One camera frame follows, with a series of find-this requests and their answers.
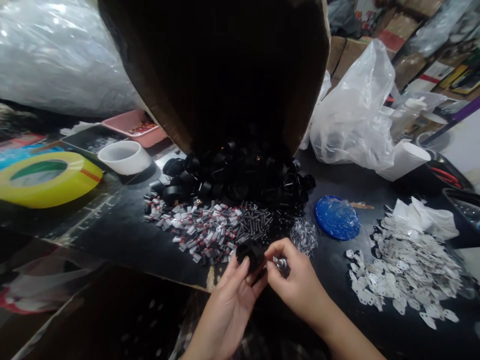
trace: finger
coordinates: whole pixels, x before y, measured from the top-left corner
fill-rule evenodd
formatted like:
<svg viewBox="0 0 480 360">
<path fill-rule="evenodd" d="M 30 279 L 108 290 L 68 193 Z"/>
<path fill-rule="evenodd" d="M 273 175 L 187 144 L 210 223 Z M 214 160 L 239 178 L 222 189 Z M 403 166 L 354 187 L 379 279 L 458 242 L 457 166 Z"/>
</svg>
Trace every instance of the finger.
<svg viewBox="0 0 480 360">
<path fill-rule="evenodd" d="M 256 282 L 255 285 L 251 287 L 251 291 L 253 292 L 253 295 L 255 296 L 255 299 L 258 299 L 262 291 L 265 289 L 267 284 L 269 283 L 269 277 L 268 274 L 266 273 L 261 277 L 260 280 Z"/>
<path fill-rule="evenodd" d="M 225 291 L 228 294 L 234 294 L 237 292 L 237 290 L 240 288 L 240 285 L 247 277 L 247 274 L 249 272 L 249 266 L 250 259 L 248 257 L 245 257 L 241 265 L 238 267 L 238 269 L 235 270 L 233 275 L 231 275 L 231 277 L 224 285 Z"/>
<path fill-rule="evenodd" d="M 277 266 L 272 261 L 266 262 L 266 271 L 268 283 L 273 291 L 280 295 L 283 287 L 287 284 L 287 280 L 283 278 L 279 269 L 277 269 Z"/>
<path fill-rule="evenodd" d="M 264 258 L 263 262 L 258 267 L 258 269 L 256 269 L 254 272 L 252 272 L 250 275 L 246 277 L 245 281 L 249 286 L 252 286 L 252 284 L 255 282 L 260 272 L 264 269 L 266 263 L 267 263 L 267 259 Z"/>
<path fill-rule="evenodd" d="M 221 288 L 235 273 L 235 270 L 239 268 L 239 262 L 237 260 L 237 255 L 233 254 L 231 256 L 230 262 L 228 263 L 228 266 L 225 269 L 225 272 L 223 273 L 220 281 L 217 284 L 217 288 Z"/>
<path fill-rule="evenodd" d="M 296 255 L 299 254 L 299 251 L 292 244 L 289 238 L 284 237 L 281 240 L 272 242 L 268 249 L 265 251 L 265 257 L 267 260 L 271 260 L 275 255 L 282 254 L 287 259 L 294 258 Z"/>
</svg>

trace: pink container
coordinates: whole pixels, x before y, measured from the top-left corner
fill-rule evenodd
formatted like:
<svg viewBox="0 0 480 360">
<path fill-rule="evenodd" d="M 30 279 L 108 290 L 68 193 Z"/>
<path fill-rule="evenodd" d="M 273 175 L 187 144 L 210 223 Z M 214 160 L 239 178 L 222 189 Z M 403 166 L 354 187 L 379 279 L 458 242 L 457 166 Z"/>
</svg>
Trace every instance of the pink container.
<svg viewBox="0 0 480 360">
<path fill-rule="evenodd" d="M 167 134 L 160 126 L 155 126 L 138 135 L 129 133 L 130 130 L 140 125 L 146 118 L 145 111 L 138 109 L 103 120 L 101 124 L 106 128 L 115 130 L 117 133 L 128 136 L 142 147 L 149 148 L 165 139 Z"/>
</svg>

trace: packing tape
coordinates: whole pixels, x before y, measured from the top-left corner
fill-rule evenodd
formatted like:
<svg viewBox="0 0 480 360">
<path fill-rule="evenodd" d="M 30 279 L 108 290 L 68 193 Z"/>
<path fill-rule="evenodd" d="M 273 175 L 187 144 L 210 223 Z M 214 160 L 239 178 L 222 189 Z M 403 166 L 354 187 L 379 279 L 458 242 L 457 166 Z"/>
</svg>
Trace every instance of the packing tape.
<svg viewBox="0 0 480 360">
<path fill-rule="evenodd" d="M 51 152 L 0 171 L 0 199 L 32 209 L 51 208 L 85 195 L 102 170 L 75 152 Z"/>
</svg>

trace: table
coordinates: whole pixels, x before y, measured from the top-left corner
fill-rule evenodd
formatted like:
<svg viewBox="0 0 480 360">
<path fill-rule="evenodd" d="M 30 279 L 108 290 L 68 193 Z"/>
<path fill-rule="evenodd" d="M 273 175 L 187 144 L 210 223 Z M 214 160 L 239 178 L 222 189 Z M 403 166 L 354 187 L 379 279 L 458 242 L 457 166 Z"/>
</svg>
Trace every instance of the table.
<svg viewBox="0 0 480 360">
<path fill-rule="evenodd" d="M 149 152 L 171 153 L 162 142 Z M 327 165 L 318 162 L 311 149 L 299 151 L 301 172 L 312 174 L 317 185 L 305 211 L 314 221 L 316 200 L 335 195 L 351 202 L 365 202 L 375 209 L 357 209 L 362 228 L 351 241 L 335 241 L 320 233 L 311 262 L 325 290 L 358 328 L 379 348 L 395 356 L 410 358 L 473 358 L 480 355 L 475 322 L 480 321 L 478 300 L 458 297 L 442 304 L 454 311 L 459 323 L 436 321 L 430 329 L 417 311 L 407 307 L 400 315 L 386 300 L 383 312 L 360 304 L 350 287 L 345 251 L 362 249 L 372 259 L 369 234 L 377 219 L 384 217 L 384 205 L 393 207 L 397 194 L 374 171 L 355 164 Z M 33 210 L 0 204 L 1 226 L 19 234 L 99 256 L 113 263 L 159 276 L 196 289 L 211 291 L 222 275 L 222 267 L 201 267 L 188 252 L 181 252 L 173 236 L 154 223 L 143 222 L 143 195 L 149 183 L 161 174 L 153 164 L 137 176 L 107 172 L 101 184 L 89 194 L 52 209 Z M 292 319 L 281 300 L 267 290 L 258 301 L 267 314 Z"/>
</svg>

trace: white bottle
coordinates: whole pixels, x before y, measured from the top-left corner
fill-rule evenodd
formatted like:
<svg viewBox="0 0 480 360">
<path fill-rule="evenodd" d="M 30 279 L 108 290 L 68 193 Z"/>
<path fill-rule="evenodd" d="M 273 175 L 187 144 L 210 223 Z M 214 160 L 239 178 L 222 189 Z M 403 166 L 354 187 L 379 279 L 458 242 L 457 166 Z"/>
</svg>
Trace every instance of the white bottle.
<svg viewBox="0 0 480 360">
<path fill-rule="evenodd" d="M 402 139 L 405 130 L 412 126 L 419 117 L 420 112 L 427 108 L 427 104 L 423 101 L 424 99 L 424 97 L 420 99 L 409 98 L 390 115 L 390 134 L 394 144 Z"/>
</svg>

